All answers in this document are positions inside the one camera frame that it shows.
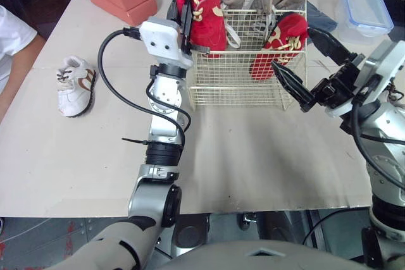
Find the table surface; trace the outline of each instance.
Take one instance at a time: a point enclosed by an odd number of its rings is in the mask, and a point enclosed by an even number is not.
[[[310,0],[333,17],[337,0]],[[157,0],[164,18],[170,0]],[[2,216],[126,216],[151,117],[120,102],[101,79],[91,111],[79,118],[57,110],[55,69],[75,54],[96,66],[98,48],[124,22],[72,0],[0,125]],[[346,44],[369,55],[375,46]],[[320,60],[325,66],[315,63]],[[147,106],[144,89],[156,61],[142,42],[117,37],[104,53],[119,91]],[[337,67],[308,47],[308,87]],[[181,213],[368,206],[365,161],[352,138],[315,106],[198,107],[180,161]]]

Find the white cloth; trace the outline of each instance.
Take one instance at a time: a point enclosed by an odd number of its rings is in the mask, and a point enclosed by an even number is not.
[[[13,55],[26,47],[36,35],[37,31],[0,6],[0,93],[8,81]]]

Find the white wire basket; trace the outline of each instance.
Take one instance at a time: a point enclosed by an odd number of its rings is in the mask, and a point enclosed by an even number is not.
[[[251,1],[246,0],[244,8]],[[252,9],[223,10],[225,21],[240,38],[240,48],[209,55],[193,52],[195,67],[187,75],[192,107],[277,106],[286,110],[294,100],[274,75],[271,61],[290,68],[306,85],[306,45],[300,51],[260,50],[269,34],[263,25],[292,11],[306,17],[305,4],[297,10],[274,10],[270,17]]]

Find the red shoe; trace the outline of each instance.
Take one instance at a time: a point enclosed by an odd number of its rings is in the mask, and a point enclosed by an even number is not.
[[[286,13],[280,18],[261,51],[300,51],[308,37],[305,17],[297,13]],[[249,72],[255,80],[267,80],[274,75],[271,67],[273,60],[287,64],[294,56],[297,54],[257,54]]]
[[[177,0],[181,12],[185,0]],[[192,0],[193,23],[190,41],[211,51],[225,51],[227,35],[221,10],[221,0]]]

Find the black connector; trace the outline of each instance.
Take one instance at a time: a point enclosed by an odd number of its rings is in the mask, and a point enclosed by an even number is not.
[[[124,36],[128,36],[128,37],[131,37],[131,38],[137,39],[137,40],[142,40],[140,38],[139,28],[135,28],[135,27],[123,28],[122,31],[123,31]]]

